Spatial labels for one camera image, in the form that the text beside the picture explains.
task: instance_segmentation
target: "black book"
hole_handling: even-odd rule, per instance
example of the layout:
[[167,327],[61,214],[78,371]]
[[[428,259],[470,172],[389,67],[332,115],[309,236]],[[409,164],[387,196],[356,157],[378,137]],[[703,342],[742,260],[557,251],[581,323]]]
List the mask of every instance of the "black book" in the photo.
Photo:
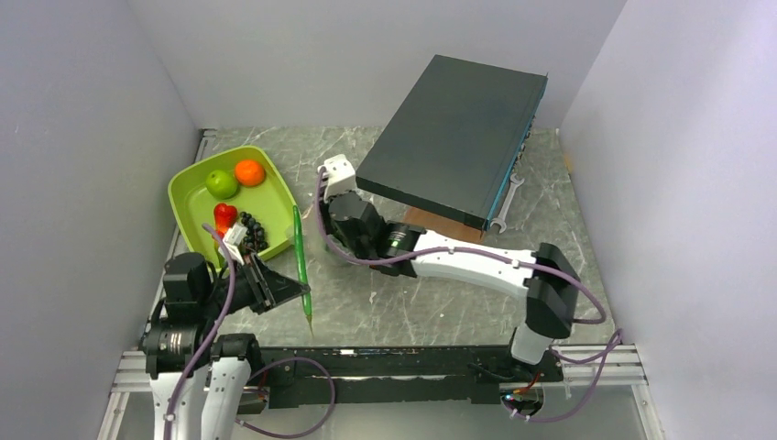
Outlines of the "black book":
[[435,55],[359,165],[356,184],[486,229],[547,82]]

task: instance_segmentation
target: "wrench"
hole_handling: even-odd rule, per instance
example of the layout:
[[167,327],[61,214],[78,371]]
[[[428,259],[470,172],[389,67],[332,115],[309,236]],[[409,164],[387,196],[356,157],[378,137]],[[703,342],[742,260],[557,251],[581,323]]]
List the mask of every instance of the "wrench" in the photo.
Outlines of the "wrench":
[[510,174],[510,187],[508,189],[508,196],[505,197],[504,203],[502,203],[502,209],[499,210],[499,215],[491,220],[491,227],[494,225],[499,226],[499,233],[505,232],[507,225],[505,225],[505,218],[508,216],[509,206],[512,204],[512,197],[515,195],[515,190],[521,186],[526,179],[519,179],[516,173]]

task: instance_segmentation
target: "red pepper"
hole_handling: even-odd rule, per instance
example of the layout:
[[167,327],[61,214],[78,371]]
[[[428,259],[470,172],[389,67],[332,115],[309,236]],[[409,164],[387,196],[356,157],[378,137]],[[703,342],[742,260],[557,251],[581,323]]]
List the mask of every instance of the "red pepper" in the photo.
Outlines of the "red pepper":
[[216,231],[226,234],[237,220],[237,208],[226,203],[219,203],[213,209],[213,220],[216,223]]

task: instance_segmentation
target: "green plastic plate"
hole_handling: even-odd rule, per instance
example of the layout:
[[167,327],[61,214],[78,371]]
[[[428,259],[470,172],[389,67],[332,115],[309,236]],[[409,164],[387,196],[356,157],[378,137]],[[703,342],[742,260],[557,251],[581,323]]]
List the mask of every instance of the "green plastic plate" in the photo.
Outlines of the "green plastic plate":
[[[226,200],[217,200],[205,189],[208,173],[213,170],[232,172],[237,162],[245,159],[262,164],[267,176],[265,181],[252,188],[241,185],[237,194]],[[189,250],[203,254],[217,268],[215,242],[202,229],[202,224],[213,226],[213,208],[221,202],[231,204],[238,211],[249,212],[264,226],[269,247],[259,253],[262,259],[275,257],[291,244],[287,230],[294,226],[294,197],[267,154],[253,145],[229,149],[179,172],[168,185],[168,195]]]

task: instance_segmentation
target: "marble surface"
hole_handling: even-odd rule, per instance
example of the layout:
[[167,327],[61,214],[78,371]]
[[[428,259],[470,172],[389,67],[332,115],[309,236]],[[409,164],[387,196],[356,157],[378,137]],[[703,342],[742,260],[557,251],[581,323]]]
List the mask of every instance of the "marble surface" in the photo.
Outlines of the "marble surface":
[[[270,127],[222,129],[203,153],[207,158],[226,149],[252,144],[264,149],[278,167],[294,198],[310,213],[315,168],[344,153],[355,167],[380,135],[382,127]],[[575,193],[564,166],[557,136],[551,130],[532,133],[517,167],[526,182],[518,189],[507,218],[508,230],[487,233],[486,246],[537,248],[541,242],[559,247],[582,281],[607,308],[594,254]],[[387,219],[399,220],[407,206],[374,194],[371,200]],[[311,218],[303,220],[308,278],[312,288],[311,337],[300,302],[294,301],[256,316],[245,309],[224,321],[221,333],[248,332],[262,346],[414,346],[507,344],[522,322],[525,304],[506,295],[460,281],[392,278],[351,266],[322,253]],[[177,252],[186,250],[179,240]],[[296,279],[294,252],[288,249],[268,265]],[[581,294],[578,317],[596,316]],[[576,324],[562,344],[607,342],[611,318],[602,325]]]

